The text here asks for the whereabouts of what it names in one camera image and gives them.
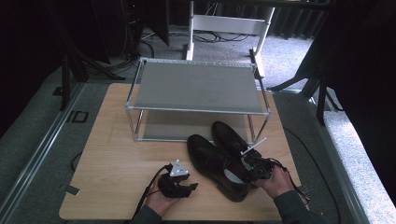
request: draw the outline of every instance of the sleeve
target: sleeve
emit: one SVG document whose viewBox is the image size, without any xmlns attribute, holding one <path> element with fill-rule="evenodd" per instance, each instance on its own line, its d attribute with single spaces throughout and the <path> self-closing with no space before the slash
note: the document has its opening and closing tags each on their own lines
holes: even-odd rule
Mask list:
<svg viewBox="0 0 396 224">
<path fill-rule="evenodd" d="M 283 224 L 326 223 L 322 216 L 306 209 L 303 201 L 295 190 L 286 192 L 274 198 L 274 203 L 279 211 L 280 216 L 282 217 Z"/>
<path fill-rule="evenodd" d="M 130 224 L 159 224 L 162 218 L 151 208 L 143 205 Z"/>
</svg>

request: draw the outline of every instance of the hand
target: hand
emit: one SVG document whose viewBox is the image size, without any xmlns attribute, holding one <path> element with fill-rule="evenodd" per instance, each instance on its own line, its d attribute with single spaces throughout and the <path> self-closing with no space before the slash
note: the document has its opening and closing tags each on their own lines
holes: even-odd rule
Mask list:
<svg viewBox="0 0 396 224">
<path fill-rule="evenodd" d="M 283 193 L 294 190 L 289 172 L 284 171 L 278 166 L 274 167 L 273 173 L 269 179 L 258 179 L 254 184 L 263 188 L 272 199 Z"/>
<path fill-rule="evenodd" d="M 146 206 L 150 207 L 154 210 L 158 215 L 163 217 L 165 213 L 168 211 L 172 205 L 177 203 L 179 198 L 166 198 L 163 196 L 163 193 L 158 188 L 158 181 L 160 180 L 161 175 L 158 175 L 154 180 L 152 187 L 149 189 L 149 196 L 146 199 Z"/>
</svg>

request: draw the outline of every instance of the wooden table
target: wooden table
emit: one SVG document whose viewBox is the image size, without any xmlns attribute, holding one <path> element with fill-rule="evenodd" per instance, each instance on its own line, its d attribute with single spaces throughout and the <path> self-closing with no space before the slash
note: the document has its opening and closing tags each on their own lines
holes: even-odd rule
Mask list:
<svg viewBox="0 0 396 224">
<path fill-rule="evenodd" d="M 130 84 L 110 85 L 70 183 L 79 194 L 66 193 L 61 218 L 130 219 L 155 173 L 179 159 L 191 174 L 181 184 L 199 185 L 189 198 L 174 205 L 164 220 L 280 220 L 273 200 L 262 189 L 251 190 L 241 203 L 225 198 L 213 181 L 195 170 L 186 143 L 134 141 L 124 110 L 130 88 Z M 271 93 L 267 96 L 273 114 L 263 133 L 267 140 L 255 148 L 265 158 L 278 159 L 288 167 L 299 186 L 274 99 Z M 253 122 L 262 123 L 260 119 L 254 117 Z"/>
</svg>

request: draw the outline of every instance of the shoe heel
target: shoe heel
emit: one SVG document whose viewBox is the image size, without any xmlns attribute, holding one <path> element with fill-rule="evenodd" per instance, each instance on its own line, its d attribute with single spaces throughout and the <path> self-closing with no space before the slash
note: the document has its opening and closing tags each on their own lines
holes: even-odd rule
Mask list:
<svg viewBox="0 0 396 224">
<path fill-rule="evenodd" d="M 247 197 L 247 193 L 244 195 L 235 195 L 234 193 L 230 192 L 229 190 L 227 190 L 226 188 L 224 188 L 221 185 L 218 185 L 218 189 L 220 190 L 220 192 L 222 194 L 224 194 L 224 196 L 226 196 L 229 200 L 231 200 L 232 202 L 235 203 L 240 203 L 242 201 L 244 201 L 244 199 Z"/>
</svg>

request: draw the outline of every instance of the black leather shoe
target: black leather shoe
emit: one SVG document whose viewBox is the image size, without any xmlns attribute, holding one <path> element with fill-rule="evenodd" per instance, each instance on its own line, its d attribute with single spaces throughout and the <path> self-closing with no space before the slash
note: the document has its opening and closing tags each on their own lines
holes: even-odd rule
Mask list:
<svg viewBox="0 0 396 224">
<path fill-rule="evenodd" d="M 199 173 L 211 178 L 231 201 L 242 202 L 251 188 L 242 163 L 219 150 L 199 134 L 187 140 L 192 164 Z"/>
<path fill-rule="evenodd" d="M 222 121 L 215 121 L 211 129 L 216 147 L 241 161 L 247 170 L 247 178 L 250 181 L 270 178 L 274 163 L 263 159 L 262 155 L 254 148 L 242 155 L 248 150 L 249 145 L 233 128 Z"/>
</svg>

